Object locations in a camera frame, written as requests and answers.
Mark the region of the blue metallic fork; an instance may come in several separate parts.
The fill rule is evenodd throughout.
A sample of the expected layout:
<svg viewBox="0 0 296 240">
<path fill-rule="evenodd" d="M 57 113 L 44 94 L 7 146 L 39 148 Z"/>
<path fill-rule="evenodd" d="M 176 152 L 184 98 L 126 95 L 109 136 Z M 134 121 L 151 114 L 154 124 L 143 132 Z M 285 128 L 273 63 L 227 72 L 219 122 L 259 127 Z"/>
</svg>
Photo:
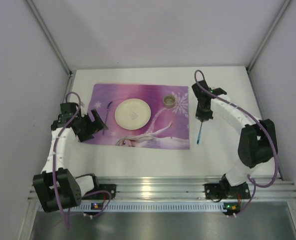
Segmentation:
<svg viewBox="0 0 296 240">
<path fill-rule="evenodd" d="M 106 116 L 105 116 L 105 121 L 104 121 L 105 125 L 107 124 L 107 119 L 108 119 L 108 115 L 109 115 L 109 108 L 110 108 L 110 106 L 112 105 L 112 103 L 113 103 L 113 101 L 109 102 L 109 104 L 107 105 L 107 108 L 106 108 Z M 102 131 L 102 135 L 103 135 L 103 136 L 104 136 L 105 131 L 106 131 L 107 129 L 108 129 L 108 127 Z"/>
</svg>

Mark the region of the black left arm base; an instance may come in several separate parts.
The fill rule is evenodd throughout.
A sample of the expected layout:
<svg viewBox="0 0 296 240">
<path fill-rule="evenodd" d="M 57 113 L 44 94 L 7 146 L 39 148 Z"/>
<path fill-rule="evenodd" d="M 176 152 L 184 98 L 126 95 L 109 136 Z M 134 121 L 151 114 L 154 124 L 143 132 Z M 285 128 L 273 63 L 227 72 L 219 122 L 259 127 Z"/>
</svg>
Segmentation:
<svg viewBox="0 0 296 240">
<path fill-rule="evenodd" d="M 83 197 L 83 200 L 108 200 L 109 195 L 114 199 L 116 196 L 116 184 L 100 184 L 94 189 L 88 191 Z"/>
</svg>

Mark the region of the white round plate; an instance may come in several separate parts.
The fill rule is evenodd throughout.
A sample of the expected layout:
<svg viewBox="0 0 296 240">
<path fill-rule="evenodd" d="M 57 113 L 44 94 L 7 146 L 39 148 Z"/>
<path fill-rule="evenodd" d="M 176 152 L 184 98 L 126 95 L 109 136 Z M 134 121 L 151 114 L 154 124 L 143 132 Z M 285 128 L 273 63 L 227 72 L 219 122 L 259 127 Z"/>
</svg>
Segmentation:
<svg viewBox="0 0 296 240">
<path fill-rule="evenodd" d="M 114 113 L 116 123 L 125 130 L 138 130 L 151 118 L 151 109 L 145 101 L 130 98 L 121 102 Z"/>
</svg>

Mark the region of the beige speckled cup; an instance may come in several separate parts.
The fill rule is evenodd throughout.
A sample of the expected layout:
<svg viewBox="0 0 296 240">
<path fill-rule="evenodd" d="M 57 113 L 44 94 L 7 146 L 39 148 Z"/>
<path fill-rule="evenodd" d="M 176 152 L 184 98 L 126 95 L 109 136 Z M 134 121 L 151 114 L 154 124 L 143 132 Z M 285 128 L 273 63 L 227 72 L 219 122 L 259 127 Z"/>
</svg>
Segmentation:
<svg viewBox="0 0 296 240">
<path fill-rule="evenodd" d="M 171 109 L 176 104 L 176 98 L 174 95 L 169 94 L 163 97 L 163 105 L 167 109 Z"/>
</svg>

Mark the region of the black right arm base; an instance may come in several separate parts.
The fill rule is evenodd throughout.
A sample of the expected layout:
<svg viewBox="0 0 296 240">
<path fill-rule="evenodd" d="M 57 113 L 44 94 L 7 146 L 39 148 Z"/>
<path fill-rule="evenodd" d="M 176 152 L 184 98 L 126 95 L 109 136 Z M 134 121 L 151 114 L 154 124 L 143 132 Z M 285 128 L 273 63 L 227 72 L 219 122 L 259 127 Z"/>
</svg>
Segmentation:
<svg viewBox="0 0 296 240">
<path fill-rule="evenodd" d="M 223 186 L 219 183 L 207 183 L 204 187 L 207 200 L 237 200 L 238 197 L 241 197 L 241 200 L 247 200 L 251 197 L 247 183 L 238 186 Z"/>
</svg>

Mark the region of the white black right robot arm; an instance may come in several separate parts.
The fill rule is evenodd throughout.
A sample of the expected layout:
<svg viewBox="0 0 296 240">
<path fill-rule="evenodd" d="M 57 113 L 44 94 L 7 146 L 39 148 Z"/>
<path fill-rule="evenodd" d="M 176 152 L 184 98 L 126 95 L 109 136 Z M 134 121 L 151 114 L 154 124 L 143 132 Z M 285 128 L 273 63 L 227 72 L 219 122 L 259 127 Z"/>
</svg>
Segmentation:
<svg viewBox="0 0 296 240">
<path fill-rule="evenodd" d="M 206 122 L 217 114 L 240 136 L 238 158 L 221 178 L 223 193 L 233 196 L 245 185 L 256 167 L 276 159 L 278 154 L 275 125 L 270 119 L 259 119 L 231 102 L 222 88 L 211 89 L 205 80 L 192 85 L 197 98 L 196 119 Z"/>
</svg>

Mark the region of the blue metallic spoon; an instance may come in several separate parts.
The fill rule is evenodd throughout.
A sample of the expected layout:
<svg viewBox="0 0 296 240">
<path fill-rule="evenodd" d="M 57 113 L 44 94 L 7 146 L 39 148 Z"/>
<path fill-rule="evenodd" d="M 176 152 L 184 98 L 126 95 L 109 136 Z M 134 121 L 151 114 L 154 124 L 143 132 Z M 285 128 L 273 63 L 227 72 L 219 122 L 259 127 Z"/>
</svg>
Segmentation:
<svg viewBox="0 0 296 240">
<path fill-rule="evenodd" d="M 200 123 L 199 131 L 198 131 L 198 136 L 197 136 L 197 141 L 196 141 L 197 145 L 199 145 L 200 144 L 200 141 L 201 141 L 201 132 L 202 132 L 203 122 L 204 121 L 202 120 L 201 123 Z"/>
</svg>

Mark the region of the purple princess cloth placemat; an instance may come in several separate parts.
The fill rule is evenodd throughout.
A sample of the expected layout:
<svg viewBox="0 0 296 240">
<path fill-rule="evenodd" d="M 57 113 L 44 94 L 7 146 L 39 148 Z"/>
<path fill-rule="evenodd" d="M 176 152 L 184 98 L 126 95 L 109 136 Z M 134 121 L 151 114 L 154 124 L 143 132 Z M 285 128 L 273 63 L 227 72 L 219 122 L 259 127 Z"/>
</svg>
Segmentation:
<svg viewBox="0 0 296 240">
<path fill-rule="evenodd" d="M 174 95 L 176 104 L 165 108 L 163 97 Z M 121 128 L 115 121 L 117 106 L 127 99 L 141 99 L 148 103 L 151 118 L 148 123 L 137 130 Z M 88 105 L 89 111 L 96 109 L 105 121 L 106 108 L 108 130 L 96 133 L 87 141 L 93 145 L 137 147 L 168 150 L 188 150 L 189 143 L 189 90 L 186 86 L 97 83 L 93 87 Z"/>
</svg>

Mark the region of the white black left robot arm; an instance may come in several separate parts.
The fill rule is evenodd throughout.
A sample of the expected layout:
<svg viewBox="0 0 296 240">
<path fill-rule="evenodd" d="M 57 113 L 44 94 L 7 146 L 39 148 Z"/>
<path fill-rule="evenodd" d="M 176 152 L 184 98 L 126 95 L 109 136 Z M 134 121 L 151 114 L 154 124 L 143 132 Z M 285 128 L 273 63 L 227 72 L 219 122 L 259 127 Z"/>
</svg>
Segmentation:
<svg viewBox="0 0 296 240">
<path fill-rule="evenodd" d="M 93 139 L 94 134 L 106 130 L 107 126 L 97 110 L 83 114 L 80 105 L 66 102 L 60 105 L 60 114 L 50 129 L 51 146 L 46 163 L 32 181 L 46 213 L 77 207 L 84 197 L 92 193 L 103 194 L 95 174 L 74 177 L 68 163 L 75 143 Z"/>
</svg>

